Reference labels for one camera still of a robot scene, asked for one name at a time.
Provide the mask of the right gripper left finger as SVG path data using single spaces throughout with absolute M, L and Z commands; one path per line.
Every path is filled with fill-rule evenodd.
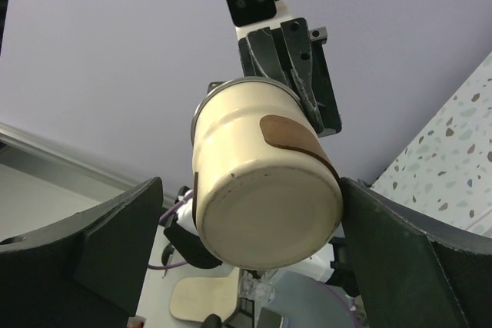
M 163 210 L 159 177 L 1 242 L 3 327 L 125 327 Z

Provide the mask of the clear glass cup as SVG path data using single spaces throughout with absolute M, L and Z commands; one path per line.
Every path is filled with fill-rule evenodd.
M 274 274 L 272 270 L 241 270 L 238 296 L 254 302 L 270 303 L 275 298 Z

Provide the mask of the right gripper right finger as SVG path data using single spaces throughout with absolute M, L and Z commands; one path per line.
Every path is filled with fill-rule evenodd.
M 489 327 L 491 240 L 340 181 L 342 226 L 371 327 Z

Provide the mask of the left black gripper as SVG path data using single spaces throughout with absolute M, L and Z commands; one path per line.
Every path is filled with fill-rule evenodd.
M 238 41 L 244 75 L 270 78 L 288 86 L 300 98 L 318 137 L 342 129 L 324 56 L 326 42 L 326 28 L 310 29 L 305 18 L 250 31 Z

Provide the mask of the cream steel cup brown band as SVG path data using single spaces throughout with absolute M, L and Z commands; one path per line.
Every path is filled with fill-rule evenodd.
M 339 178 L 290 88 L 259 77 L 222 83 L 197 108 L 192 133 L 194 225 L 215 257 L 277 269 L 331 239 Z

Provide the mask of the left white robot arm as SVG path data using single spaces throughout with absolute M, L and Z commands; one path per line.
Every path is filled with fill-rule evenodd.
M 304 18 L 238 29 L 241 78 L 214 82 L 191 121 L 193 191 L 168 239 L 191 265 L 285 268 L 355 297 L 340 177 L 321 146 L 341 130 L 324 28 Z

